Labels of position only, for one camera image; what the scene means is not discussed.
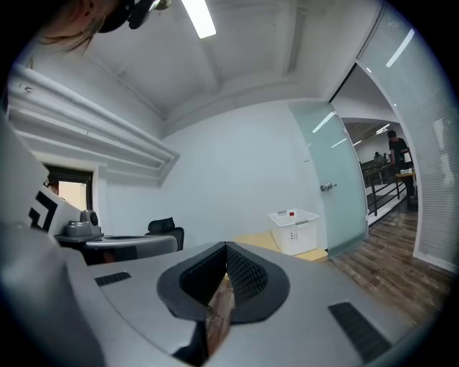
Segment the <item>office chair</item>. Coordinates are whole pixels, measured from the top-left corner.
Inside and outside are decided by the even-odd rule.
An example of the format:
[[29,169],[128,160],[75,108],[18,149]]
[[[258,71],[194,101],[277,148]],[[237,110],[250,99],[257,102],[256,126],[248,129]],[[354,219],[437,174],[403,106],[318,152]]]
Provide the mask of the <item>office chair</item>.
[[177,251],[184,249],[184,237],[185,231],[181,227],[175,227],[174,218],[159,219],[151,221],[148,225],[148,233],[146,236],[157,236],[157,235],[169,235],[173,236],[177,240]]

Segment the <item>white wall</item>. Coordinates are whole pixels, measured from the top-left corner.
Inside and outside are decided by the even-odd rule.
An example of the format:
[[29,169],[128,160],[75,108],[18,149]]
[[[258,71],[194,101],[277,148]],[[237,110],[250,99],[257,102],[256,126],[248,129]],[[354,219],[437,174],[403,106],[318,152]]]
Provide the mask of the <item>white wall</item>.
[[[285,102],[264,103],[203,120],[164,139],[181,158],[161,189],[119,196],[110,210],[143,210],[148,221],[174,217],[185,247],[270,228],[268,214],[301,208],[325,216],[316,170]],[[135,225],[146,228],[148,221]],[[114,223],[115,233],[121,233]]]
[[74,90],[152,136],[164,136],[164,121],[139,96],[84,55],[34,52],[34,70]]
[[359,66],[331,104],[340,118],[368,118],[398,123],[386,98]]
[[[395,130],[397,136],[402,138],[407,142],[407,139],[404,136],[401,126],[397,123],[391,124],[388,129]],[[360,144],[355,146],[357,156],[361,163],[368,161],[373,161],[374,154],[379,152],[379,154],[387,155],[390,154],[389,150],[389,139],[387,138],[387,133],[381,133],[379,135],[373,135],[369,139],[363,140]]]

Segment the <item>glass door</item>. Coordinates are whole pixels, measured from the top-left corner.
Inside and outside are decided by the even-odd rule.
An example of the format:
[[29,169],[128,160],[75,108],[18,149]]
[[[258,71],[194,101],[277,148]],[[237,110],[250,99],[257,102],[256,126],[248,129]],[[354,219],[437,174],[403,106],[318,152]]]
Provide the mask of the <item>glass door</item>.
[[366,196],[359,161],[330,103],[288,105],[316,167],[326,215],[328,253],[334,255],[367,234]]

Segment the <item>window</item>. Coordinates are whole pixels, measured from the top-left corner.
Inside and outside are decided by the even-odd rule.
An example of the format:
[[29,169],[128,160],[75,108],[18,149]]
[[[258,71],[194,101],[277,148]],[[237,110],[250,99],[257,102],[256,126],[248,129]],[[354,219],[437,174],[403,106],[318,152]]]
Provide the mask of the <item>window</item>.
[[59,181],[59,196],[80,210],[93,209],[93,172],[44,165]]

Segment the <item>white plastic container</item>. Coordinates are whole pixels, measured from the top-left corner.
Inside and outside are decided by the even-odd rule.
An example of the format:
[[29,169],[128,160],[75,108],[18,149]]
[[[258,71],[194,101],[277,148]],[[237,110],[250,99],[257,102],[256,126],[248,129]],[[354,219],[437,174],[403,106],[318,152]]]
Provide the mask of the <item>white plastic container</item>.
[[273,238],[284,254],[297,255],[317,248],[317,214],[291,209],[269,214]]

